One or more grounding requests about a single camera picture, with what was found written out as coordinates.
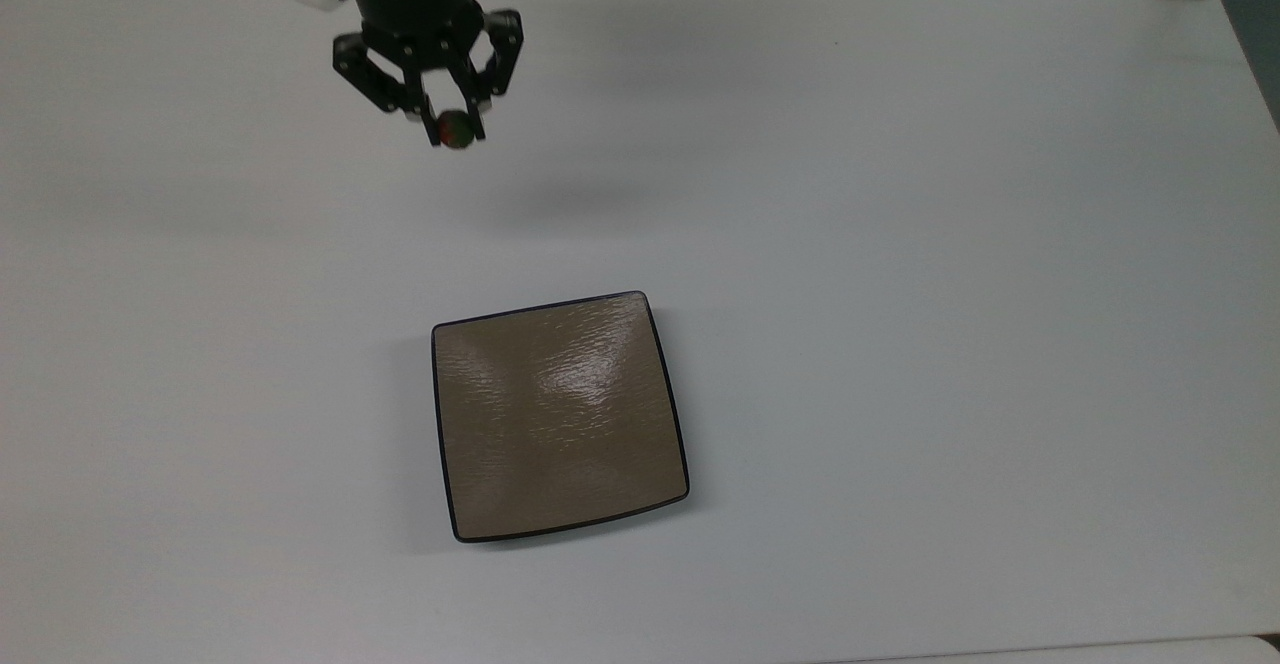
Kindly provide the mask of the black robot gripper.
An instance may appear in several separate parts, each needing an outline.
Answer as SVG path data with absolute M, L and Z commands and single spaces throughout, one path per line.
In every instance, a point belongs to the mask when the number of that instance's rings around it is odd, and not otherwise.
M 339 35 L 332 43 L 333 70 L 384 113 L 403 113 L 424 125 L 433 146 L 442 139 L 420 70 L 444 70 L 462 95 L 465 107 L 448 113 L 451 143 L 485 139 L 483 116 L 493 99 L 509 90 L 524 46 L 518 12 L 483 12 L 475 0 L 356 0 L 360 32 Z M 477 67 L 472 49 L 486 38 L 490 54 Z M 369 50 L 407 67 L 396 79 L 378 67 Z

